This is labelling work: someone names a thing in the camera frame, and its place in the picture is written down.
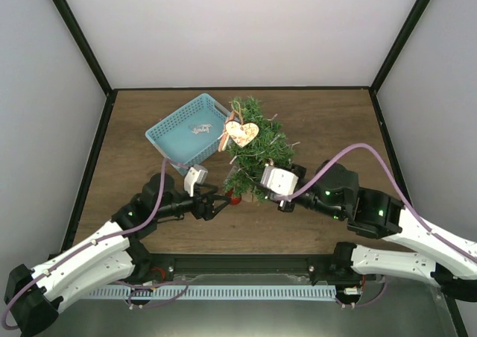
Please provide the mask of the red ball ornament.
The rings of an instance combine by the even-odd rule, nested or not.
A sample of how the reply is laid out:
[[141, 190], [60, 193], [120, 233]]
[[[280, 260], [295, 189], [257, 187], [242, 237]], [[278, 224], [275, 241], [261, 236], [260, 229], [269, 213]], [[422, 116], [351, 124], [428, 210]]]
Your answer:
[[229, 190], [228, 192], [226, 192], [225, 195], [230, 199], [230, 205], [231, 206], [237, 206], [242, 201], [241, 196], [240, 195], [234, 195], [234, 192], [233, 192], [232, 189]]

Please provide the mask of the small green christmas tree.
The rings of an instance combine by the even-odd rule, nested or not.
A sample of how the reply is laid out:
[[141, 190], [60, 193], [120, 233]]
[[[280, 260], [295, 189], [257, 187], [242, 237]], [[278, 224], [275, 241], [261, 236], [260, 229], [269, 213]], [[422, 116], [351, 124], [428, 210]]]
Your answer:
[[249, 96], [232, 98], [230, 102], [239, 101], [241, 113], [246, 122], [259, 126], [258, 136], [244, 148], [240, 148], [230, 140], [226, 149], [231, 156], [232, 166], [237, 165], [238, 171], [224, 183], [224, 191], [233, 190], [234, 195], [245, 198], [251, 195], [258, 201], [265, 199], [265, 191], [259, 186], [266, 161], [272, 159], [275, 166], [288, 168], [294, 158], [294, 149], [285, 135], [282, 124], [272, 116], [262, 112], [258, 99]]

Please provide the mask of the clear battery box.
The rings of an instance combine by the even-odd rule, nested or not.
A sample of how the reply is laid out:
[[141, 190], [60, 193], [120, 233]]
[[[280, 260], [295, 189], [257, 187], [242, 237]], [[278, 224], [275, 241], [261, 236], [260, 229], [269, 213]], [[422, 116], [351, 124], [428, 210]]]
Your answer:
[[224, 182], [227, 183], [230, 180], [230, 178], [238, 171], [238, 169], [239, 168], [237, 165], [232, 166], [226, 178], [224, 179]]

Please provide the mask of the gingerbread figure ornament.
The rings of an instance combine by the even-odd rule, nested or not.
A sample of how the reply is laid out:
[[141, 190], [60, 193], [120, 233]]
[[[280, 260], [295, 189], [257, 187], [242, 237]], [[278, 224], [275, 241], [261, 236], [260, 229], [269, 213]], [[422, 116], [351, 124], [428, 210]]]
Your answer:
[[226, 129], [226, 125], [227, 125], [228, 122], [234, 121], [235, 118], [236, 118], [236, 112], [231, 112], [231, 114], [226, 119], [226, 121], [224, 123], [223, 133], [220, 137], [220, 142], [218, 144], [218, 152], [223, 152], [223, 151], [226, 150], [226, 148], [228, 146], [228, 141], [230, 139], [230, 136], [229, 136], [229, 134], [227, 132], [227, 129]]

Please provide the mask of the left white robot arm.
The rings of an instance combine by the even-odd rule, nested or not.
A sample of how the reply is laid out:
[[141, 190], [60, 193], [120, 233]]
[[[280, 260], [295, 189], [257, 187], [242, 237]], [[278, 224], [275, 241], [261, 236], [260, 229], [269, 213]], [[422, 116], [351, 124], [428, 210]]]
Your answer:
[[201, 181], [186, 191], [168, 174], [155, 174], [130, 202], [91, 236], [43, 264], [13, 268], [7, 279], [6, 313], [22, 336], [36, 336], [61, 312], [95, 289], [120, 280], [140, 284], [152, 279], [152, 256], [140, 242], [158, 224], [187, 213], [213, 219], [230, 204], [218, 187]]

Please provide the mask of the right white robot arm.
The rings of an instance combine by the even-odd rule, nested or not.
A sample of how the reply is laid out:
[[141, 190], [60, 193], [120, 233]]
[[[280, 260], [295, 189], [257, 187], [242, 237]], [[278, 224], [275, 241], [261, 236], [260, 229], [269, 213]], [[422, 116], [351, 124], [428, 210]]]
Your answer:
[[262, 183], [283, 212], [295, 205], [345, 221], [347, 229], [368, 239], [408, 248], [407, 253], [377, 250], [355, 243], [338, 243], [331, 261], [339, 279], [353, 274], [389, 274], [421, 280], [444, 294], [465, 302], [476, 301], [476, 243], [411, 213], [396, 198], [359, 185], [358, 174], [333, 164], [316, 182], [306, 169], [271, 167]]

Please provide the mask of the brown heart ornament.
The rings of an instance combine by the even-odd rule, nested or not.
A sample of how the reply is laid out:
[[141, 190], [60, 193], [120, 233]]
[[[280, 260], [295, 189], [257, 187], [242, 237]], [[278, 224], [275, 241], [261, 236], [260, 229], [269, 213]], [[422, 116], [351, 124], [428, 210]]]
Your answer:
[[239, 101], [233, 101], [231, 107], [233, 111], [225, 123], [225, 132], [237, 146], [244, 148], [258, 136], [259, 126], [244, 120]]

